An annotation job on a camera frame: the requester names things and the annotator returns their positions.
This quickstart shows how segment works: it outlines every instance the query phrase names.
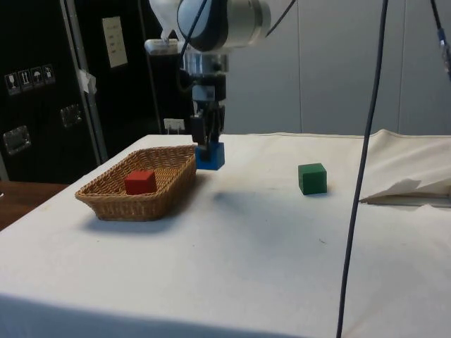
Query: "red cube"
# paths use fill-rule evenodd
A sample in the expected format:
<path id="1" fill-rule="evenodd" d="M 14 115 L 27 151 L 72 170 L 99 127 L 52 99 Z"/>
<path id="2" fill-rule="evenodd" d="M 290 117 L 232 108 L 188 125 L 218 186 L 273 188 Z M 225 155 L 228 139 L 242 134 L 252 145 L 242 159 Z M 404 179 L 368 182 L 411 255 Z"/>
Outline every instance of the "red cube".
<path id="1" fill-rule="evenodd" d="M 155 172 L 134 171 L 125 179 L 125 190 L 128 195 L 151 194 L 157 191 Z"/>

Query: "green cube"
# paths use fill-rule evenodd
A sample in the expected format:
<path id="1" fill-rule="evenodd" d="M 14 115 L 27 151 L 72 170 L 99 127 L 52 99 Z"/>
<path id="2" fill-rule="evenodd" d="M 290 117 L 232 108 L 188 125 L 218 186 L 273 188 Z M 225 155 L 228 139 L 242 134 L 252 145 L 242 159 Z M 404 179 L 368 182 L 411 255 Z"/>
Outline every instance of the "green cube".
<path id="1" fill-rule="evenodd" d="M 327 171 L 323 165 L 300 165 L 297 169 L 299 188 L 304 195 L 325 194 L 327 192 Z"/>

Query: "metal frame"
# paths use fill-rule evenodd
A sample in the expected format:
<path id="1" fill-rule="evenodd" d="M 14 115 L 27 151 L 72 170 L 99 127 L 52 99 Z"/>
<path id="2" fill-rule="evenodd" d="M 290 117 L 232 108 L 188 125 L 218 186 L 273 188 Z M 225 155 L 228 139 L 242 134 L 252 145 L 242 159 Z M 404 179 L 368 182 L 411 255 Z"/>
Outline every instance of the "metal frame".
<path id="1" fill-rule="evenodd" d="M 86 100 L 85 92 L 83 90 L 80 77 L 78 76 L 79 69 L 83 69 L 87 73 L 89 71 L 87 67 L 85 48 L 83 46 L 83 40 L 80 32 L 80 26 L 78 24 L 77 12 L 75 10 L 75 4 L 73 0 L 60 0 L 60 6 L 61 12 L 63 13 L 64 24 L 66 26 L 66 33 L 68 35 L 70 53 L 72 54 L 75 71 L 77 72 L 80 93 L 82 94 L 82 104 L 83 108 L 85 109 L 85 116 L 89 128 L 89 133 L 91 135 L 92 146 L 94 147 L 97 164 L 100 165 L 106 162 L 109 158 L 106 152 L 104 133 L 101 128 L 95 94 L 87 93 Z"/>
<path id="2" fill-rule="evenodd" d="M 1 157 L 1 153 L 0 153 L 0 180 L 9 181 L 8 172 L 6 171 L 6 166 L 5 163 L 3 162 L 3 157 Z"/>

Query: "white paper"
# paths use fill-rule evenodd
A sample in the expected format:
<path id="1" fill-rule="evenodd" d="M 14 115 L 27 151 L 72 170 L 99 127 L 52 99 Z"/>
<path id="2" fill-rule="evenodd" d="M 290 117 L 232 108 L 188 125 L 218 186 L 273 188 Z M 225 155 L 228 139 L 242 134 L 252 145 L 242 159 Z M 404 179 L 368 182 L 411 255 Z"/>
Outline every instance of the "white paper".
<path id="1" fill-rule="evenodd" d="M 105 18 L 102 19 L 102 23 L 111 68 L 127 64 L 127 52 L 125 51 L 121 18 L 118 16 Z"/>
<path id="2" fill-rule="evenodd" d="M 80 77 L 82 88 L 85 93 L 92 93 L 92 94 L 97 93 L 97 87 L 96 87 L 97 79 L 95 78 L 95 76 L 89 74 L 88 72 L 86 72 L 83 69 L 78 70 L 78 76 Z"/>

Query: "wooden table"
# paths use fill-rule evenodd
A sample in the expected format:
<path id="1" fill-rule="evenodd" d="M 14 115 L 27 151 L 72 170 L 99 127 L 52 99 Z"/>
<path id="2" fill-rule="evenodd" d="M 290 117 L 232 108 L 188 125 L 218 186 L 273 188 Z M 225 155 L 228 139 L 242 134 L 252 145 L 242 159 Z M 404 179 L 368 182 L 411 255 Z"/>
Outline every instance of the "wooden table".
<path id="1" fill-rule="evenodd" d="M 0 231 L 64 190 L 64 184 L 1 182 Z"/>

